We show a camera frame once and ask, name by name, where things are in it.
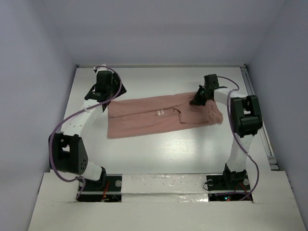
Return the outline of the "pink printed t-shirt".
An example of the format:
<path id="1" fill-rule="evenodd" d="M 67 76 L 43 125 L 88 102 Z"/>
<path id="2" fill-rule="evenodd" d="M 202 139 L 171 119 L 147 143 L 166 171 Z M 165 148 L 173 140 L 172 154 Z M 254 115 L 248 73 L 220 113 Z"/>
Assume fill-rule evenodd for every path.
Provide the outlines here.
<path id="1" fill-rule="evenodd" d="M 209 100 L 191 105 L 195 93 L 113 101 L 108 106 L 109 139 L 172 132 L 221 124 L 223 114 Z"/>

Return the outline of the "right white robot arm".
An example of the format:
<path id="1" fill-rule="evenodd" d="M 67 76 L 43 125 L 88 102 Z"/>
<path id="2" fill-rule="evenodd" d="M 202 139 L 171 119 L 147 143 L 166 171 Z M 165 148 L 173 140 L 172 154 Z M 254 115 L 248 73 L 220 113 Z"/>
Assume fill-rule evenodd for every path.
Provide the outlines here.
<path id="1" fill-rule="evenodd" d="M 190 104 L 205 106 L 210 100 L 227 107 L 233 142 L 221 182 L 225 188 L 232 189 L 243 182 L 246 176 L 246 160 L 251 142 L 263 126 L 259 100 L 256 95 L 238 94 L 226 87 L 207 88 L 200 85 Z"/>

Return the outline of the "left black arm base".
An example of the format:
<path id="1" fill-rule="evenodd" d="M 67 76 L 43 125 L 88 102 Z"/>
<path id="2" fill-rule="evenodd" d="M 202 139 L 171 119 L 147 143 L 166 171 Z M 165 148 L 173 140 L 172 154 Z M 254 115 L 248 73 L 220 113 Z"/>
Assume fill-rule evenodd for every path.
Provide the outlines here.
<path id="1" fill-rule="evenodd" d="M 121 202 L 122 201 L 122 175 L 107 175 L 104 183 L 86 180 L 82 189 L 82 182 L 79 183 L 77 201 L 79 202 Z"/>

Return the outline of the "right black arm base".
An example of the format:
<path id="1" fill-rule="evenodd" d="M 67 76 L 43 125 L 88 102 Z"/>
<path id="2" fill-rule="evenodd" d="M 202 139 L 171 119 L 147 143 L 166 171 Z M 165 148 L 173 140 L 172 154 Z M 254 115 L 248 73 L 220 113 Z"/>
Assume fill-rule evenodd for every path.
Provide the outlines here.
<path id="1" fill-rule="evenodd" d="M 231 172 L 227 166 L 220 175 L 208 175 L 203 189 L 209 192 L 209 201 L 253 201 L 246 170 Z"/>

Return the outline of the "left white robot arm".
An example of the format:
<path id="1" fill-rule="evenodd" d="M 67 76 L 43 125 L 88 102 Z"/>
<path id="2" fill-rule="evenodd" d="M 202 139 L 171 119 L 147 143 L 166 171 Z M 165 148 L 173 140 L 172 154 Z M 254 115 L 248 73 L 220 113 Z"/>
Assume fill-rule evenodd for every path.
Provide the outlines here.
<path id="1" fill-rule="evenodd" d="M 101 66 L 95 73 L 96 83 L 85 95 L 81 109 L 64 119 L 50 135 L 49 159 L 52 170 L 62 181 L 89 182 L 94 189 L 101 190 L 106 186 L 106 171 L 89 161 L 82 137 L 109 103 L 126 93 L 126 89 L 114 70 Z M 66 179 L 62 172 L 71 173 L 74 178 Z"/>

